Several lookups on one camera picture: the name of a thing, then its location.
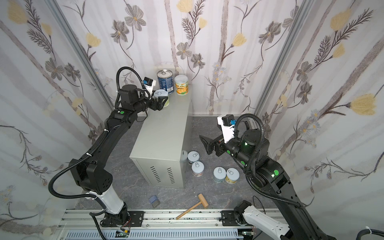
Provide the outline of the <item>green labelled white can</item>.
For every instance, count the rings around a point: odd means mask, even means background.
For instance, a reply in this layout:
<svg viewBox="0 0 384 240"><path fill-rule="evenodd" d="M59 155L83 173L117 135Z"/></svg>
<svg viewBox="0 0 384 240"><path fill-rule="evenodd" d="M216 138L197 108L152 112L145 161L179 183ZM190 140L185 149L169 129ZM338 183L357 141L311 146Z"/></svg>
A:
<svg viewBox="0 0 384 240"><path fill-rule="evenodd" d="M169 97L169 93L166 90L157 90L154 93L154 98L158 97Z"/></svg>

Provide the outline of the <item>blue labelled tin can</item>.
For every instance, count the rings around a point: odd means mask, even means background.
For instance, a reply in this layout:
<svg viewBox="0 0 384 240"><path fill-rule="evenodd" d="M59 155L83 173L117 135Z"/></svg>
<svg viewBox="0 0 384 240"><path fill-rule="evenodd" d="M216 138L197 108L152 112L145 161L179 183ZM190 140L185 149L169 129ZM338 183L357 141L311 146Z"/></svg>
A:
<svg viewBox="0 0 384 240"><path fill-rule="evenodd" d="M157 73L158 82L161 90L165 90L168 94L174 93L173 73L170 70L160 70Z"/></svg>

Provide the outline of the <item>orange can with plastic lid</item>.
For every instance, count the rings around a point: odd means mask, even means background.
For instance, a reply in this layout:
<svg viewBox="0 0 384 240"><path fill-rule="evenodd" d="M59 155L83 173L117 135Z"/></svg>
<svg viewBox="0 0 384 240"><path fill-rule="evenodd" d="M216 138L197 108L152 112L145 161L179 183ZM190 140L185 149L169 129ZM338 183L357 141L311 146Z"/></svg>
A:
<svg viewBox="0 0 384 240"><path fill-rule="evenodd" d="M177 75L174 79L176 92L178 95L185 96L189 92L189 79L186 75Z"/></svg>

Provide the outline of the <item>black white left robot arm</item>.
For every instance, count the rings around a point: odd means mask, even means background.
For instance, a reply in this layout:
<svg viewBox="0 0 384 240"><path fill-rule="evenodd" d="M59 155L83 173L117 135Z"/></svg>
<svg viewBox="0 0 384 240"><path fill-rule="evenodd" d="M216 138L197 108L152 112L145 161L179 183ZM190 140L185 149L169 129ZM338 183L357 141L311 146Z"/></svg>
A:
<svg viewBox="0 0 384 240"><path fill-rule="evenodd" d="M127 84L120 86L120 74L128 70L137 72L131 67L121 67L116 74L117 99L114 109L104 122L101 135L92 147L78 160L70 161L68 167L57 173L49 182L48 190L56 198L80 199L90 198L97 201L103 208L103 220L96 223L100 227L126 227L132 217L127 204L118 197L113 188L113 175L105 170L107 160L121 137L138 120L138 114L148 109L160 111L164 108L167 97L158 99L149 91L149 78L139 78L141 88ZM71 172L77 186L84 190L84 194L64 195L54 189L55 181L63 174Z"/></svg>

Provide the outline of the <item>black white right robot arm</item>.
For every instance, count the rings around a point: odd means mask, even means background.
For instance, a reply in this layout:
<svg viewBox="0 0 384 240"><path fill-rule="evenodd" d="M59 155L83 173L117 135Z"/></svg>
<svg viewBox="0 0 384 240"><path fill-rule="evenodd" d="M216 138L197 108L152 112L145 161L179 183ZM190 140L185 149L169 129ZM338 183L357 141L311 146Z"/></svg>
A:
<svg viewBox="0 0 384 240"><path fill-rule="evenodd" d="M281 223L248 201L235 207L239 224L260 229L274 240L332 240L323 232L300 201L284 168L269 157L269 140L263 121L254 114L218 117L222 134L215 139L199 136L208 155L227 153L242 168L247 183L259 195L271 199L285 219Z"/></svg>

